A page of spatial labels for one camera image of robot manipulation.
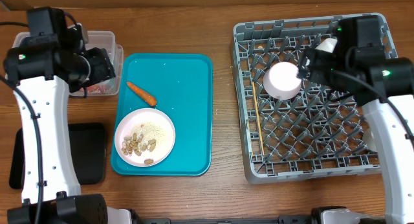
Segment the white bowl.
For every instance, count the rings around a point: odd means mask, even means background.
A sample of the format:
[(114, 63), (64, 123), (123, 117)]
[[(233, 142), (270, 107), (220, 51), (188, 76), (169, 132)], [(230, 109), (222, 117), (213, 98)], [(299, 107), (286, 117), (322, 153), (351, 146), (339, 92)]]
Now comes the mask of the white bowl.
[(338, 40), (334, 38), (327, 38), (323, 40), (317, 47), (316, 50), (332, 53), (337, 44)]

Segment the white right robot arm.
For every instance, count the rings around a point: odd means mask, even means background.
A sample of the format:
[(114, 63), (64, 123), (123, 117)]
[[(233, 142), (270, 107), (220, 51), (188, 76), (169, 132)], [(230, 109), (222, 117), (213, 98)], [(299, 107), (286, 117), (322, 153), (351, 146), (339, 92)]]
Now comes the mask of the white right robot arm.
[(354, 95), (373, 133), (386, 193), (386, 223), (413, 222), (413, 63), (382, 46), (307, 49), (309, 80)]

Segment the white cup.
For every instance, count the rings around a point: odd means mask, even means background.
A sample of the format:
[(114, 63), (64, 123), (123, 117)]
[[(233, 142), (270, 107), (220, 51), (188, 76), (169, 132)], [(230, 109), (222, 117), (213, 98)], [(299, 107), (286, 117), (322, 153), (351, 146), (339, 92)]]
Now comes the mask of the white cup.
[(370, 129), (367, 129), (366, 131), (364, 131), (362, 140), (367, 145), (368, 150), (377, 152), (373, 132)]

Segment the wooden chopstick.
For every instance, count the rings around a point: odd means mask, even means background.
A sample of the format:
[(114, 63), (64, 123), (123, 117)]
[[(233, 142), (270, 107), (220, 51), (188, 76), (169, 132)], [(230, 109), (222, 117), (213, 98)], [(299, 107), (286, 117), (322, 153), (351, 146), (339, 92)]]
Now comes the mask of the wooden chopstick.
[(259, 145), (260, 145), (260, 148), (261, 148), (262, 156), (265, 156), (265, 151), (264, 151), (264, 146), (263, 146), (263, 136), (262, 136), (262, 132), (261, 132), (261, 122), (260, 122), (260, 116), (259, 116), (259, 108), (258, 108), (258, 102), (257, 102), (256, 83), (255, 82), (252, 82), (252, 93), (253, 93), (254, 107), (255, 107), (255, 113), (256, 113), (257, 132), (259, 134)]

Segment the orange carrot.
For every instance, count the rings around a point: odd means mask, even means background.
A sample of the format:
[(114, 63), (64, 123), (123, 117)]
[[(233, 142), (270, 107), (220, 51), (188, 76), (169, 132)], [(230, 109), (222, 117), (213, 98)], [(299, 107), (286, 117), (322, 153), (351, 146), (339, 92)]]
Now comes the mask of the orange carrot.
[(146, 92), (145, 90), (139, 88), (138, 86), (136, 86), (135, 84), (131, 83), (131, 82), (126, 82), (128, 88), (130, 88), (130, 90), (132, 90), (132, 92), (134, 92), (136, 95), (138, 95), (143, 101), (145, 101), (147, 104), (149, 104), (152, 107), (155, 107), (157, 105), (157, 99), (149, 94), (148, 92)]

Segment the pink plate with peanuts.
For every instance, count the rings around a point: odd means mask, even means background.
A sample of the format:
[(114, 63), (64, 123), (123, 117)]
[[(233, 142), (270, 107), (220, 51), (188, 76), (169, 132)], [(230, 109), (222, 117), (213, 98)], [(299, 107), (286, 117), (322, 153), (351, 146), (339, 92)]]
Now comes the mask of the pink plate with peanuts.
[(114, 147), (127, 164), (143, 168), (166, 159), (172, 152), (175, 139), (175, 127), (165, 113), (142, 108), (120, 121), (114, 134)]

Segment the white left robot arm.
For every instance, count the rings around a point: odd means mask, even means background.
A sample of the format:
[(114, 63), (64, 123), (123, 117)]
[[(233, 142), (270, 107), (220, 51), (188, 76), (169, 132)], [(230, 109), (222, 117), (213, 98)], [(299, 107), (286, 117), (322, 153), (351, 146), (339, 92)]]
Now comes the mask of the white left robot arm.
[(22, 206), (9, 209), (7, 221), (108, 223), (103, 195), (81, 192), (67, 120), (71, 93), (115, 76), (106, 49), (29, 37), (7, 52), (4, 68), (20, 109), (25, 156)]

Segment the pink bowl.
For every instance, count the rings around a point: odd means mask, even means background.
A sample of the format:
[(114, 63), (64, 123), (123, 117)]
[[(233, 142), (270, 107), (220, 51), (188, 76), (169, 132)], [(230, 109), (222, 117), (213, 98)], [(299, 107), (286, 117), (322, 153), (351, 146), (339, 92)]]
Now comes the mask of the pink bowl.
[(264, 75), (263, 86), (265, 91), (273, 98), (291, 99), (301, 89), (301, 79), (297, 75), (298, 68), (293, 63), (276, 63)]

